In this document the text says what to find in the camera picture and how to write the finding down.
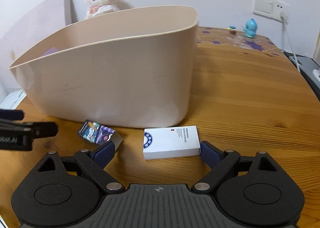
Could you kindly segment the white bedding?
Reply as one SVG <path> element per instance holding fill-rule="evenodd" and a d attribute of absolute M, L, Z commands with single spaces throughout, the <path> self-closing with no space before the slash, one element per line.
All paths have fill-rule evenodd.
<path fill-rule="evenodd" d="M 12 91 L 1 103 L 1 109 L 16 109 L 26 96 L 23 89 Z"/>

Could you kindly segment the small colourful spinning toy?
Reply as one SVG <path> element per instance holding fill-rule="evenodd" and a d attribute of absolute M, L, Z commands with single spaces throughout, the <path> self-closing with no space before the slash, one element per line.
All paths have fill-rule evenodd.
<path fill-rule="evenodd" d="M 230 32 L 231 34 L 233 34 L 233 35 L 236 34 L 236 27 L 230 26 L 230 27 L 228 28 L 228 30 L 229 30 L 229 32 Z"/>

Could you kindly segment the white wall switch socket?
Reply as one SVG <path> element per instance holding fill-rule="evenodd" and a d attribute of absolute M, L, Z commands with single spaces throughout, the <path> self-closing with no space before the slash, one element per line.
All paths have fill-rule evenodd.
<path fill-rule="evenodd" d="M 252 12 L 275 21 L 287 23 L 289 4 L 280 0 L 252 0 Z"/>

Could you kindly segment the blue penguin figurine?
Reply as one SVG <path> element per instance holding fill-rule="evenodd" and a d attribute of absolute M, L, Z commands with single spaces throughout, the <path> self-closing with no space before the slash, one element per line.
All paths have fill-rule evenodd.
<path fill-rule="evenodd" d="M 249 38 L 255 38 L 257 28 L 258 28 L 258 25 L 257 25 L 256 21 L 253 18 L 248 20 L 245 23 L 245 26 L 243 28 L 245 36 L 249 37 Z"/>

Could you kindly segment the white desk stand device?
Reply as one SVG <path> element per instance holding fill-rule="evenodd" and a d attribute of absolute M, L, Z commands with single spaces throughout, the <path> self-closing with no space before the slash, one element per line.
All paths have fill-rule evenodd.
<path fill-rule="evenodd" d="M 313 69 L 312 73 L 315 76 L 315 78 L 317 78 L 317 80 L 320 81 L 320 71 L 317 69 Z"/>

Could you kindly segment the white bearing box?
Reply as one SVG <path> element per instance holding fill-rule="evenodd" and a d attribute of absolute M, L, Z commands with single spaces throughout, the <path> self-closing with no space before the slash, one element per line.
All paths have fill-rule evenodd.
<path fill-rule="evenodd" d="M 144 129 L 145 160 L 180 158 L 200 154 L 196 126 Z"/>

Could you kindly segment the beige plastic storage basket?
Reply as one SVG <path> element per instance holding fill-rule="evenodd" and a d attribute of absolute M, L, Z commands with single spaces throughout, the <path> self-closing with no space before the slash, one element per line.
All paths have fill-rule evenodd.
<path fill-rule="evenodd" d="M 190 6 L 121 10 L 68 25 L 9 69 L 47 115 L 170 127 L 188 112 L 197 26 Z"/>

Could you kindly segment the dark cartoon card box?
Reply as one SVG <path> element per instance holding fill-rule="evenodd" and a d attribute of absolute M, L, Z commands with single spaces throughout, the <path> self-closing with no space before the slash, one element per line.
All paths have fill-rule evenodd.
<path fill-rule="evenodd" d="M 77 134 L 84 140 L 99 146 L 112 141 L 115 145 L 115 150 L 123 141 L 123 138 L 116 130 L 91 120 L 86 120 Z"/>

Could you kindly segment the purple patterned table mat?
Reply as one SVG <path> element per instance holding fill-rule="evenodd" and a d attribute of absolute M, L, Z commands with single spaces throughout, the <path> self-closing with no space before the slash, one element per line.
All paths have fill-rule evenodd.
<path fill-rule="evenodd" d="M 197 37 L 199 44 L 209 43 L 218 47 L 254 50 L 270 57 L 283 55 L 283 52 L 269 38 L 260 35 L 249 38 L 242 31 L 235 31 L 235 34 L 232 34 L 229 29 L 199 26 Z"/>

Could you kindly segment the white plush lamb toy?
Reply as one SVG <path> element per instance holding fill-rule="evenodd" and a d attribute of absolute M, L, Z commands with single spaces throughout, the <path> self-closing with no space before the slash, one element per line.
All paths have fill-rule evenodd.
<path fill-rule="evenodd" d="M 116 5 L 118 0 L 85 0 L 87 12 L 85 19 L 97 17 L 107 13 L 119 11 Z"/>

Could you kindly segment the pink headboard panel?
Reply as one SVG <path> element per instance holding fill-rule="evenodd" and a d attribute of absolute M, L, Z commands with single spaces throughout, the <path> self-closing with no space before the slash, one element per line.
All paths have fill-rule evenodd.
<path fill-rule="evenodd" d="M 1 38 L 1 83 L 19 89 L 10 65 L 38 42 L 71 24 L 71 0 L 44 0 L 22 16 Z"/>

